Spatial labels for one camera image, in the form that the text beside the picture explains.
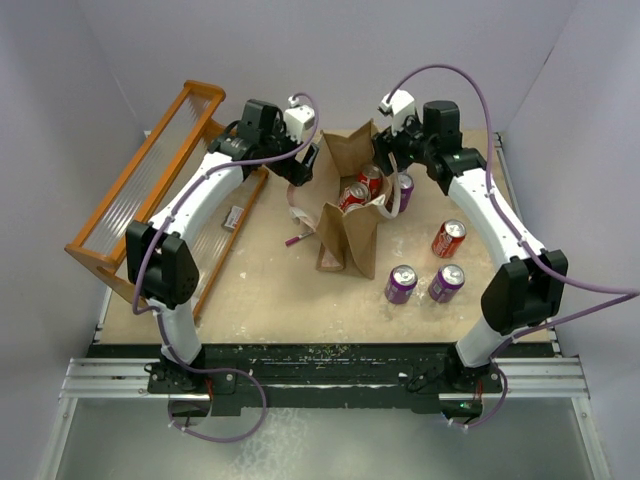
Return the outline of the brown canvas tote bag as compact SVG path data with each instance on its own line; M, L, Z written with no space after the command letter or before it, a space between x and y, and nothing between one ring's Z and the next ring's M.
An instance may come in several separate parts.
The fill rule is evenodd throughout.
M319 271L349 271L369 279L375 277L377 227L397 215L387 208L397 175L383 175L380 194L350 213L339 207L339 200L363 168L374 163L372 138L377 133L371 120L349 134L324 131L313 178L300 187L287 189L292 217L314 231L320 240L316 261Z

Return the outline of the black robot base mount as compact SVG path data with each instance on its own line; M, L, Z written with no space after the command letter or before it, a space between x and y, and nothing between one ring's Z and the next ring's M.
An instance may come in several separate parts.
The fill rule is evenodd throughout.
M186 371L157 345L92 345L91 359L142 365L143 392L166 396L176 415L237 416L244 408L401 409L477 419L502 392L500 370L470 373L453 348L427 344L208 344Z

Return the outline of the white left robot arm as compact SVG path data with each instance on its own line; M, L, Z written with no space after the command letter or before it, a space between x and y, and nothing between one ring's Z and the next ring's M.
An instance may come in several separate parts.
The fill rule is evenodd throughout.
M191 298L200 273L192 250L196 237L220 204L261 166L301 186L313 177L318 128L314 101L296 93L287 109L250 99L207 147L195 174L149 221L132 221L125 232L132 311L154 315L161 354L173 363L170 378L184 392L202 387L206 369Z

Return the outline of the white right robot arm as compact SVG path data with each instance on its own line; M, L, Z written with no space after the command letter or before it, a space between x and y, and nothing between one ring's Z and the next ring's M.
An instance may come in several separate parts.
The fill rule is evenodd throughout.
M487 248L496 273L481 296L481 318L450 348L446 383L467 391L490 369L508 339L557 314L568 260L530 237L497 188L489 163L463 146L460 112L452 101L416 109L406 91L386 95L379 111L391 124L373 137L374 162L386 174L417 163L444 195L462 209Z

